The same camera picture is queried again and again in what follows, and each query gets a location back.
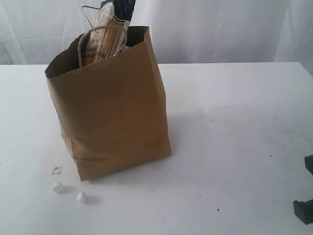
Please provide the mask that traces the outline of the white candy piece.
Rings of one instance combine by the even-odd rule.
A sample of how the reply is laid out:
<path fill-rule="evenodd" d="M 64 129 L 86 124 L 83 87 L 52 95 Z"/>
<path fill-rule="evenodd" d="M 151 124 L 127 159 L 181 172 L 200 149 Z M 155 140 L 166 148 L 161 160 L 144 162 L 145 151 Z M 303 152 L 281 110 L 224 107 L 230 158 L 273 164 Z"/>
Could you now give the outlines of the white candy piece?
<path fill-rule="evenodd" d="M 78 193 L 77 197 L 76 197 L 76 200 L 79 202 L 79 203 L 86 203 L 87 200 L 88 200 L 88 196 L 85 192 L 81 191 Z"/>
<path fill-rule="evenodd" d="M 62 182 L 55 182 L 52 186 L 51 186 L 51 190 L 54 193 L 62 193 L 64 189 L 64 184 Z"/>

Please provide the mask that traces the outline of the spaghetti packet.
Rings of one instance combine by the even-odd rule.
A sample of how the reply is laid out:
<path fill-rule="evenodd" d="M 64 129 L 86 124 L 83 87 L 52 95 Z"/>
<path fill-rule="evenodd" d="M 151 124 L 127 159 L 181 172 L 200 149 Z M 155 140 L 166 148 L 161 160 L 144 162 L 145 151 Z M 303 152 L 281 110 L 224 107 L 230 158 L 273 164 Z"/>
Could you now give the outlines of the spaghetti packet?
<path fill-rule="evenodd" d="M 83 66 L 114 57 L 126 45 L 127 31 L 135 7 L 134 0 L 103 0 L 82 54 Z"/>

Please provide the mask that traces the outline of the brown paper bag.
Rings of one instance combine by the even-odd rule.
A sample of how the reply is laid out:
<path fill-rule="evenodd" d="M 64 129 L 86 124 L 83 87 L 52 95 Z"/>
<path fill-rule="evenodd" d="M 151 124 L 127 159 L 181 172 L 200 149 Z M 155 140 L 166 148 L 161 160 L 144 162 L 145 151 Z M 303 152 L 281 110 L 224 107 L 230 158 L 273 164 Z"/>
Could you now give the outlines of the brown paper bag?
<path fill-rule="evenodd" d="M 129 26 L 119 54 L 83 66 L 86 33 L 45 70 L 81 181 L 169 157 L 166 93 L 149 28 Z"/>

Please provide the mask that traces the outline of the clear plastic scrap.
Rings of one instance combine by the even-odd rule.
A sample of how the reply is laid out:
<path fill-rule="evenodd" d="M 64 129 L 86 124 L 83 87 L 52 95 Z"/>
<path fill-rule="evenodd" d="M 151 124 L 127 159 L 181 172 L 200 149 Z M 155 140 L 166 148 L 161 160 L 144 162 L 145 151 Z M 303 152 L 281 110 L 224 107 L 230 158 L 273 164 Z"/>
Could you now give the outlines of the clear plastic scrap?
<path fill-rule="evenodd" d="M 60 175 L 62 173 L 63 167 L 62 166 L 56 166 L 51 172 L 51 175 Z"/>

